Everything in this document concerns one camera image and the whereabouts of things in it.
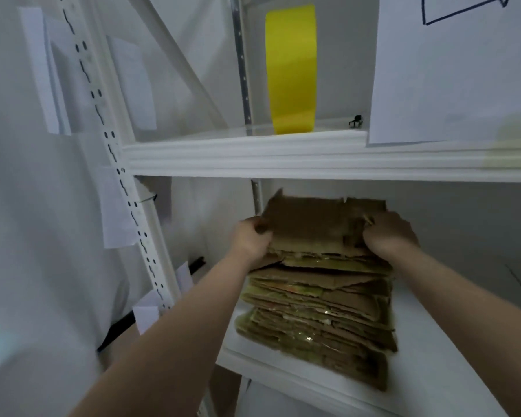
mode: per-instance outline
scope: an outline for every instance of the person's left hand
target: person's left hand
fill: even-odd
[[[259,216],[239,221],[233,231],[229,253],[246,260],[250,265],[262,259],[272,240],[272,231],[267,228],[266,221]]]

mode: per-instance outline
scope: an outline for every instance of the person's right arm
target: person's right arm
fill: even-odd
[[[521,309],[424,253],[410,224],[374,216],[363,237],[387,260],[510,416],[521,416]]]

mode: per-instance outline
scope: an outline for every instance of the yellow object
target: yellow object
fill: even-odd
[[[313,5],[266,15],[266,70],[276,134],[311,132],[317,109],[317,20]]]

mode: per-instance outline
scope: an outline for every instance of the person's left arm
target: person's left arm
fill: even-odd
[[[194,416],[251,266],[272,234],[237,224],[226,256],[114,363],[70,417]]]

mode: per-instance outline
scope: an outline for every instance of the cardboard stack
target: cardboard stack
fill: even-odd
[[[380,390],[387,354],[397,351],[390,313],[391,267],[363,243],[367,199],[270,199],[263,216],[274,238],[249,274],[242,299],[254,308],[236,319],[241,335]]]

